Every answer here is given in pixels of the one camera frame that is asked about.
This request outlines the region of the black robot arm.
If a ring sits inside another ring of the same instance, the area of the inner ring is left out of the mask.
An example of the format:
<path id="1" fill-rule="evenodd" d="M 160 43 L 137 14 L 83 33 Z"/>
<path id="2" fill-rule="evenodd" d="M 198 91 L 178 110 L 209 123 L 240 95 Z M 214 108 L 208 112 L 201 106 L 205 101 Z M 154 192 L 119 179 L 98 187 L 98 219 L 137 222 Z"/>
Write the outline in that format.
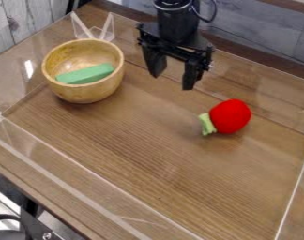
<path id="1" fill-rule="evenodd" d="M 213 1 L 213 15 L 206 19 L 200 14 L 200 0 L 153 0 L 157 10 L 156 22 L 139 22 L 138 44 L 150 74 L 157 78 L 168 67 L 172 57 L 185 63 L 182 89 L 193 90 L 205 71 L 212 68 L 213 44 L 198 31 L 200 22 L 210 23 L 217 15 Z"/>

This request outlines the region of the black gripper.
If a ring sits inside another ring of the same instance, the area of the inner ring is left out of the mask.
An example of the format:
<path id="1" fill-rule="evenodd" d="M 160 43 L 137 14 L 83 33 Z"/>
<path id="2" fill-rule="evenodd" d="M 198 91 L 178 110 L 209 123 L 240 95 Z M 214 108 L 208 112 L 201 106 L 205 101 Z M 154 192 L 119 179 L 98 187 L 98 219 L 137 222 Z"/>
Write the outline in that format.
<path id="1" fill-rule="evenodd" d="M 161 37 L 157 22 L 139 22 L 135 28 L 139 32 L 137 40 L 142 47 L 150 74 L 157 78 L 165 71 L 168 56 L 182 62 L 186 61 L 182 89 L 193 90 L 196 83 L 204 76 L 204 71 L 213 67 L 214 45 L 205 39 L 198 30 L 184 41 L 174 42 Z"/>

